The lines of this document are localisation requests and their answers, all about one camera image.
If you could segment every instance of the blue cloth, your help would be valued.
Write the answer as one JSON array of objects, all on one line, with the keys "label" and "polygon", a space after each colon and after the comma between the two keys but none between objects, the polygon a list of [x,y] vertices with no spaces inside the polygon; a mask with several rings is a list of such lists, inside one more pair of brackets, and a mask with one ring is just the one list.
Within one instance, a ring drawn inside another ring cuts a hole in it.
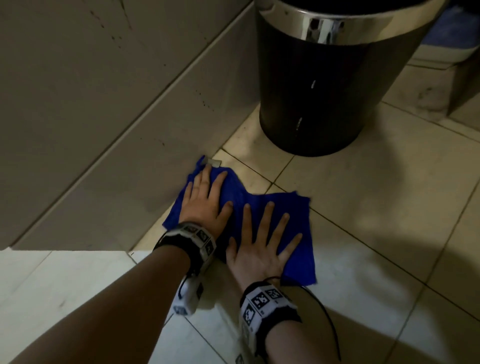
[{"label": "blue cloth", "polygon": [[[192,182],[195,176],[203,170],[204,166],[202,165],[202,160],[203,157],[197,162],[193,173],[188,176],[187,183]],[[246,203],[250,204],[252,207],[253,239],[255,240],[265,206],[269,201],[273,201],[275,202],[275,209],[272,215],[269,238],[270,234],[279,223],[282,215],[286,212],[290,214],[290,220],[288,221],[282,240],[280,241],[278,252],[280,253],[299,232],[303,234],[300,244],[285,265],[282,281],[284,284],[295,285],[299,283],[303,286],[314,284],[316,278],[315,261],[313,259],[312,233],[310,232],[309,221],[310,199],[299,196],[296,192],[262,195],[250,194],[240,182],[235,172],[232,169],[225,167],[212,168],[210,181],[213,182],[215,178],[225,170],[228,171],[228,176],[223,182],[220,194],[220,208],[227,201],[233,201],[233,214],[230,217],[224,232],[217,239],[216,256],[225,262],[225,250],[230,236],[233,236],[237,241],[237,244],[240,244],[243,206]],[[168,230],[176,227],[179,222],[181,203],[185,188],[186,185],[178,195],[170,214],[163,223],[163,226]]]}]

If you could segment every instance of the finger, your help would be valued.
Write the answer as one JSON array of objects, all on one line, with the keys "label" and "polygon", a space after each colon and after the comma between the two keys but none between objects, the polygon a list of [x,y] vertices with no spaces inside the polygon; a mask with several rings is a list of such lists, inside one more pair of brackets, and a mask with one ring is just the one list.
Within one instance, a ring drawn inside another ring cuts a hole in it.
[{"label": "finger", "polygon": [[270,242],[268,243],[268,249],[276,254],[276,250],[278,249],[278,245],[280,244],[280,240],[282,240],[283,232],[285,231],[285,227],[287,226],[288,220],[290,219],[289,214],[283,214],[280,222],[276,226],[275,230],[272,232],[272,237],[270,238]]},{"label": "finger", "polygon": [[212,165],[207,164],[202,171],[202,181],[200,182],[200,190],[198,191],[198,198],[206,200],[208,198],[208,191],[210,190],[210,172]]},{"label": "finger", "polygon": [[202,182],[202,173],[200,172],[195,176],[195,179],[193,180],[193,188],[192,188],[192,195],[190,196],[190,201],[197,199],[201,182]]},{"label": "finger", "polygon": [[218,201],[220,200],[220,191],[222,190],[222,184],[227,177],[227,174],[228,172],[226,170],[223,171],[215,178],[215,181],[212,183],[212,188],[210,189],[210,195],[208,195],[208,200],[214,202],[216,205],[218,205]]},{"label": "finger", "polygon": [[243,207],[243,220],[241,224],[241,243],[252,243],[252,211],[249,204]]},{"label": "finger", "polygon": [[184,207],[190,201],[190,196],[192,195],[192,185],[192,182],[188,182],[187,187],[185,188],[185,192],[183,193],[183,201],[181,203],[182,207]]},{"label": "finger", "polygon": [[237,258],[237,242],[232,236],[228,241],[228,247],[226,251],[227,266],[231,269],[235,263],[235,258]]},{"label": "finger", "polygon": [[255,241],[255,244],[260,243],[263,246],[267,245],[267,237],[270,230],[270,222],[272,221],[272,213],[274,207],[275,204],[273,203],[273,201],[270,201],[265,206],[264,215],[262,216],[262,220],[260,221],[260,225],[258,226],[257,240]]},{"label": "finger", "polygon": [[295,238],[293,238],[292,241],[286,246],[286,248],[278,255],[278,260],[280,261],[282,267],[285,266],[293,251],[300,244],[302,236],[302,234],[297,234]]},{"label": "finger", "polygon": [[222,230],[227,225],[228,219],[230,218],[232,212],[233,212],[233,202],[228,201],[226,204],[223,205],[222,211],[220,211],[220,213],[218,214],[218,217],[216,218],[220,223]]}]

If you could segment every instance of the forearm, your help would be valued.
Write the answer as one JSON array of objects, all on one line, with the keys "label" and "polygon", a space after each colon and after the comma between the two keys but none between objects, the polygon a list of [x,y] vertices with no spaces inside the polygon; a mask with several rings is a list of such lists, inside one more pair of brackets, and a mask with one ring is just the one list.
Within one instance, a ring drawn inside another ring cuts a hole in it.
[{"label": "forearm", "polygon": [[162,246],[66,316],[13,363],[147,363],[188,255]]},{"label": "forearm", "polygon": [[268,333],[265,347],[273,364],[330,364],[306,336],[302,323],[282,321]]}]

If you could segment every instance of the wall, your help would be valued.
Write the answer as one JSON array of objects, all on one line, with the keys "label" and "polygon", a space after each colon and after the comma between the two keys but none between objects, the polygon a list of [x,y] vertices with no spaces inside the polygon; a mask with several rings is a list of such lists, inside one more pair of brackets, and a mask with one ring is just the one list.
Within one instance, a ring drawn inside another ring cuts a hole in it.
[{"label": "wall", "polygon": [[134,245],[258,102],[247,4],[1,2],[0,244]]}]

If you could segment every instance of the left hand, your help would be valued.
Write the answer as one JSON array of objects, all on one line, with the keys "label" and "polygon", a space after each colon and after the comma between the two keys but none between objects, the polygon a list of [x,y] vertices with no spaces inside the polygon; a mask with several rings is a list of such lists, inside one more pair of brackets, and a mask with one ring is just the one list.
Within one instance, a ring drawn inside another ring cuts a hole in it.
[{"label": "left hand", "polygon": [[227,171],[220,173],[210,189],[210,172],[212,166],[207,164],[203,171],[189,182],[183,195],[179,222],[194,222],[205,229],[217,239],[227,225],[228,218],[233,212],[233,203],[228,201],[219,210],[220,190],[227,177]]}]

